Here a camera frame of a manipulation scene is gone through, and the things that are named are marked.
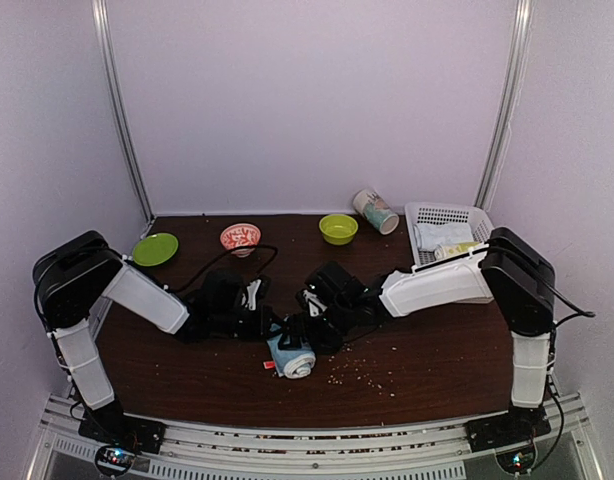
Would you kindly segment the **white perforated plastic basket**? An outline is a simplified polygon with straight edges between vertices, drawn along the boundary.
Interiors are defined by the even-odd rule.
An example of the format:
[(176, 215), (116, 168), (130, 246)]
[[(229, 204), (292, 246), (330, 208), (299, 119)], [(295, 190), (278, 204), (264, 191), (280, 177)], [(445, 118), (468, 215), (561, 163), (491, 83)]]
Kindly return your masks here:
[(433, 251), (422, 251), (416, 246), (414, 238), (414, 225), (416, 223), (430, 223), (442, 225), (450, 222), (468, 223), (474, 240), (472, 242), (486, 241), (493, 225), (488, 215), (481, 209), (473, 206), (463, 206), (443, 203), (409, 202), (405, 205), (405, 219), (409, 234), (414, 264), (422, 266), (436, 261)]

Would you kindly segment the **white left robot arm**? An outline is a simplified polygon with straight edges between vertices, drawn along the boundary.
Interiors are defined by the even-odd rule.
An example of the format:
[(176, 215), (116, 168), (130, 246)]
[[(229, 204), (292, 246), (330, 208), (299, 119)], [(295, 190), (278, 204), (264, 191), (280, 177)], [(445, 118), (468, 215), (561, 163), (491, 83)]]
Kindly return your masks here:
[(258, 269), (251, 280), (218, 268), (232, 247), (200, 267), (178, 287), (165, 283), (114, 250), (97, 231), (87, 231), (40, 257), (32, 267), (33, 305), (60, 367), (82, 403), (93, 411), (93, 429), (110, 444), (131, 433), (100, 356), (97, 340), (105, 319), (91, 321), (93, 310), (123, 311), (182, 343), (212, 336), (240, 340), (269, 337), (279, 318), (266, 303), (270, 279)]

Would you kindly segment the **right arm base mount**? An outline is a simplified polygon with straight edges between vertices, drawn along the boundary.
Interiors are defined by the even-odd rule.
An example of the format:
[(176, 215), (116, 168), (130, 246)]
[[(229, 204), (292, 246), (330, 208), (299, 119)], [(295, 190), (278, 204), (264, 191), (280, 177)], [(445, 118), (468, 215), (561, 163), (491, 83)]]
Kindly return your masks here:
[(471, 451), (531, 442), (550, 433), (552, 428), (544, 407), (545, 393), (546, 386), (543, 385), (529, 400), (512, 394), (505, 412), (468, 421), (465, 431)]

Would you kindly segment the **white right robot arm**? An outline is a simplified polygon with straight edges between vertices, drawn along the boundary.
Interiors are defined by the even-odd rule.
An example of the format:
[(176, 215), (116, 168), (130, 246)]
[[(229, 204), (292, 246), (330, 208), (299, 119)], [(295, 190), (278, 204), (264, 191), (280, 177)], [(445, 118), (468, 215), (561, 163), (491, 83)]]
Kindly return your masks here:
[(452, 303), (495, 302), (512, 338), (510, 412), (500, 419), (506, 440), (522, 440), (538, 424), (554, 357), (555, 271), (506, 227), (462, 253), (408, 271), (395, 270), (366, 286), (339, 263), (313, 272), (298, 295), (302, 312), (281, 320), (279, 347), (308, 344), (335, 353), (362, 322), (406, 317)]

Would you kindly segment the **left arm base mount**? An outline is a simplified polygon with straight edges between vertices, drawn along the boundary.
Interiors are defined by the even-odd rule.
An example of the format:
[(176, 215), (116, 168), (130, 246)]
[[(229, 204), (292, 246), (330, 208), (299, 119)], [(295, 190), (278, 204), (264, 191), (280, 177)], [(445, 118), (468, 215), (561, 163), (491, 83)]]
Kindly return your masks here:
[(118, 400), (98, 409), (84, 405), (78, 433), (133, 453), (158, 454), (166, 432), (160, 421), (126, 415)]

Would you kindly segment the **blue mickey dotted towel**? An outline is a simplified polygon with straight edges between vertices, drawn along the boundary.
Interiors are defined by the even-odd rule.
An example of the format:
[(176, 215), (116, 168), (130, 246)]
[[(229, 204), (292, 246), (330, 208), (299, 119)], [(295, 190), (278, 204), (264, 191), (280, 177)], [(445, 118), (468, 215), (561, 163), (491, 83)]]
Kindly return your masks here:
[(279, 335), (266, 340), (271, 358), (279, 377), (298, 380), (309, 376), (316, 365), (316, 355), (308, 345), (299, 350), (280, 350)]

